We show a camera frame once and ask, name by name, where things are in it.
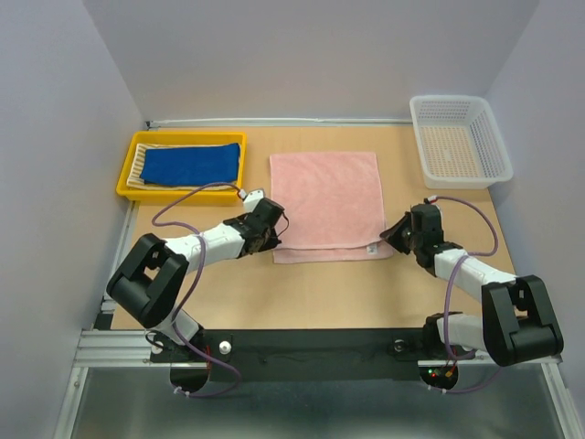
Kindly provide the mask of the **pink towel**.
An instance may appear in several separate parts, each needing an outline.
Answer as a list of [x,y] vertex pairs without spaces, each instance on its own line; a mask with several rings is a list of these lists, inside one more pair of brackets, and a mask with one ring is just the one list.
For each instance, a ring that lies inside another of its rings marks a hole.
[[271,199],[284,207],[277,264],[387,259],[377,155],[309,152],[270,157]]

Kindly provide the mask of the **blue towel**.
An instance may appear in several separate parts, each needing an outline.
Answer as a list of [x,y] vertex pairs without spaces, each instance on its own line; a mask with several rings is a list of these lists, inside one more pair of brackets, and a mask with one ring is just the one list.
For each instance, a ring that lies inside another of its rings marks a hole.
[[148,149],[140,178],[163,187],[233,183],[239,175],[239,158],[237,143]]

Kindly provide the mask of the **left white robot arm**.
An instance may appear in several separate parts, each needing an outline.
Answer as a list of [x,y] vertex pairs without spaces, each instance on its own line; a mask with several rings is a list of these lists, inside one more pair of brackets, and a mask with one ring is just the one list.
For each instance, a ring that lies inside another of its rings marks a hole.
[[196,359],[204,341],[199,323],[176,301],[185,277],[194,272],[199,279],[212,263],[271,251],[281,243],[276,226],[284,208],[266,197],[244,206],[243,214],[203,232],[186,224],[190,233],[180,238],[144,234],[106,286],[106,293],[143,328],[172,340],[181,359]]

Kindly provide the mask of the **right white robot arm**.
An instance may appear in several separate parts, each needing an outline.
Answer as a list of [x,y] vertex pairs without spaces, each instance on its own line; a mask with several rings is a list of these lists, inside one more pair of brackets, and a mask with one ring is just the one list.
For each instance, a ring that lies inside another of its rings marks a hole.
[[461,360],[482,351],[500,367],[555,357],[564,338],[544,281],[517,276],[486,263],[483,252],[468,252],[446,241],[442,213],[435,198],[412,207],[381,240],[402,254],[413,254],[417,264],[447,283],[445,296],[460,288],[481,305],[479,316],[451,311],[427,318],[420,335],[423,351]]

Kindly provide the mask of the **yellow plastic tray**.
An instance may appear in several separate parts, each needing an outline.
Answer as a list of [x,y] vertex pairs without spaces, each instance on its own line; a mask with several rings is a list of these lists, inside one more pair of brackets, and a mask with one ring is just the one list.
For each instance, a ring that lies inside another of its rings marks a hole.
[[126,179],[129,176],[133,156],[138,144],[149,145],[227,145],[238,143],[240,145],[239,176],[234,184],[210,183],[201,188],[202,191],[195,194],[187,202],[191,205],[232,205],[239,199],[235,187],[241,187],[244,175],[244,163],[247,148],[247,135],[242,132],[189,132],[189,131],[141,131],[133,135],[127,155],[122,165],[122,171],[116,186],[116,192],[121,197],[132,201],[140,201],[145,204],[164,205],[180,197],[191,190],[144,190],[128,187]]

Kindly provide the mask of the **white plastic basket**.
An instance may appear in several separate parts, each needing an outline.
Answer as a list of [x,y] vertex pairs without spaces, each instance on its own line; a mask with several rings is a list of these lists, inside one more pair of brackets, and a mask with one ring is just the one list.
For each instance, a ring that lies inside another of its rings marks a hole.
[[409,102],[425,186],[485,189],[512,179],[488,102],[468,95],[422,95]]

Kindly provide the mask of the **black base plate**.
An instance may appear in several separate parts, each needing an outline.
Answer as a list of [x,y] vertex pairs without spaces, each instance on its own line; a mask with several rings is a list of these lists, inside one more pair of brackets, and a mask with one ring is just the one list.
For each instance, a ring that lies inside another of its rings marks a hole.
[[422,380],[451,390],[459,379],[437,337],[425,342],[420,328],[203,329],[192,344],[221,360],[200,372],[181,372],[181,363],[201,357],[163,334],[150,342],[150,360],[171,365],[174,384],[199,389],[208,381]]

